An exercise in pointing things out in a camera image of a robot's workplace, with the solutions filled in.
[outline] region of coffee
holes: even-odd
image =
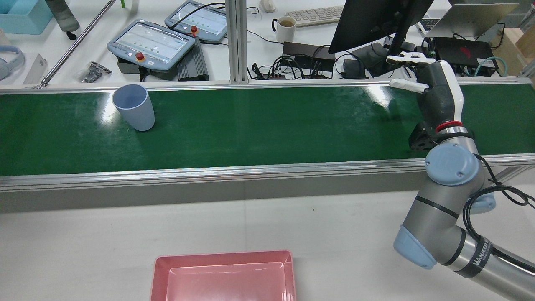
[[[284,27],[292,27],[294,26],[294,23],[292,21],[288,21],[288,20],[284,20],[284,21],[281,21],[280,24]]]

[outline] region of plastic tray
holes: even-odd
[[[52,19],[44,0],[0,0],[0,27],[5,33],[41,34]]]
[[[151,301],[296,301],[287,250],[158,257]]]

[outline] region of headphones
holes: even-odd
[[[6,78],[13,69],[24,63],[24,54],[19,48],[7,45],[0,46],[0,52],[15,52],[17,54],[17,57],[9,63],[0,58],[0,80],[2,80]]]

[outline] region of desk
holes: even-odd
[[[69,7],[80,23],[80,29],[75,33],[79,34],[85,29],[107,2],[108,0],[70,1]],[[77,82],[74,76],[91,61],[96,61],[113,71],[106,82],[98,82],[91,85],[93,87],[109,83],[139,81],[139,75],[121,74],[117,67],[117,58],[108,51],[106,44],[135,19],[144,19],[164,25],[164,19],[177,9],[182,2],[161,0],[158,1],[157,5],[152,1],[145,0],[126,0],[125,2],[126,8],[124,9],[121,8],[119,1],[113,4],[95,28],[82,41],[79,48],[54,76],[50,82],[51,87],[75,86]],[[73,42],[60,30],[54,18],[52,18],[41,35],[7,34],[7,37],[13,45],[19,46],[23,52],[39,52],[48,61],[49,68],[54,66]],[[230,78],[228,47],[203,44],[202,49],[205,53],[210,80],[228,82]],[[159,81],[158,78],[152,76],[148,80]]]
[[[97,15],[100,9],[107,3],[106,0],[95,1],[71,1],[69,3],[73,14],[78,19],[81,29],[76,33],[80,33]],[[101,21],[88,34],[88,36],[81,43],[80,47],[73,53],[71,58],[67,60],[65,65],[55,75],[50,82],[50,87],[88,87],[87,84],[76,85],[74,76],[82,71],[87,63],[96,61],[113,71],[111,77],[106,82],[98,82],[90,87],[106,86],[106,85],[120,85],[125,82],[136,82],[139,76],[133,74],[121,74],[117,67],[116,57],[110,53],[106,48],[106,43],[109,42],[117,33],[123,30],[127,25],[135,19],[142,18],[147,21],[153,21],[163,24],[163,20],[174,11],[181,2],[174,0],[161,0],[158,5],[154,5],[151,1],[143,0],[127,0],[126,8],[122,9],[120,3],[115,3],[111,9],[102,17]],[[267,39],[273,40],[275,35],[271,30],[271,20],[273,18],[284,15],[287,11],[302,10],[310,7],[325,7],[332,5],[343,5],[343,0],[329,1],[281,1],[276,0],[277,11],[274,13],[266,13],[260,11],[259,14],[247,14],[248,28]],[[248,6],[259,6],[259,0],[249,0]],[[433,3],[431,9],[445,11],[449,8],[449,3],[446,0],[437,0]],[[309,43],[316,45],[330,44],[334,30],[337,24],[327,24],[298,28],[296,30],[295,42]],[[54,18],[49,22],[41,35],[21,35],[21,34],[7,34],[11,43],[22,49],[23,52],[39,52],[43,58],[49,63],[51,68],[63,55],[63,53],[72,44],[64,32],[59,29]],[[260,38],[248,33],[248,66],[257,62],[259,65],[272,64],[274,59],[282,54],[282,45],[268,43]],[[417,29],[412,26],[408,35],[407,41],[413,43],[421,43],[422,37]],[[230,67],[228,60],[228,48],[224,45],[202,45],[205,54],[210,80],[228,82],[230,78]],[[406,77],[406,74],[398,70],[393,77]],[[156,77],[149,76],[147,81],[160,81]],[[180,85],[181,83],[174,82],[172,84]]]
[[[511,184],[534,195],[534,177],[529,171]],[[2,301],[147,301],[160,255],[275,249],[293,253],[297,301],[504,300],[446,267],[424,270],[394,251],[392,243],[415,195],[245,197],[0,214]],[[91,199],[106,203],[112,198],[101,193]],[[494,211],[472,218],[476,229],[535,261],[533,210],[500,194],[496,200]]]
[[[263,10],[261,10],[259,14],[250,14],[250,13],[247,14],[247,28],[271,41],[276,41],[275,33],[271,29],[272,19],[279,18],[288,11],[297,11],[297,10],[305,10],[305,9],[314,9],[318,7],[344,5],[345,1],[333,0],[333,1],[326,2],[326,1],[321,1],[321,0],[310,0],[310,1],[281,1],[281,0],[277,1],[275,0],[275,3],[277,5],[277,10],[273,13],[266,13]],[[431,7],[429,8],[429,12],[434,16],[441,16],[441,15],[444,15],[444,13],[450,7],[451,5],[449,4],[447,0],[436,0],[433,2]],[[338,23],[298,27],[296,28],[296,31],[295,31],[294,42],[303,43],[303,44],[313,44],[313,45],[318,45],[318,46],[329,45],[331,44],[337,24]],[[273,61],[277,57],[282,55],[282,45],[280,44],[265,42],[259,37],[252,35],[251,33],[247,34],[247,39],[248,41],[250,41],[250,43],[248,43],[248,46],[247,46],[247,65],[249,67],[255,62],[257,63],[258,66],[271,65],[273,64]],[[409,28],[406,41],[410,43],[414,43],[416,45],[421,44],[422,36],[420,35],[416,26],[413,25]],[[353,51],[361,47],[362,46],[351,49],[350,51]],[[338,53],[336,54],[336,57],[339,57],[342,54],[343,53]],[[342,71],[342,63],[343,63],[343,59],[337,62],[337,67],[338,67],[338,70],[340,71]],[[341,75],[337,74],[336,70],[333,70],[333,72],[334,72],[333,78],[341,78]],[[330,73],[328,72],[324,72],[324,73],[326,76],[330,76]],[[391,74],[392,73],[389,72],[383,76],[380,76],[379,78],[386,79]],[[394,71],[394,74],[391,77],[392,78],[406,78],[408,76],[404,70],[397,69],[396,71]]]

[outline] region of computer mouse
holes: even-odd
[[[277,7],[275,6],[275,2],[273,2],[273,0],[260,0],[260,6],[267,13],[271,13],[277,10]]]

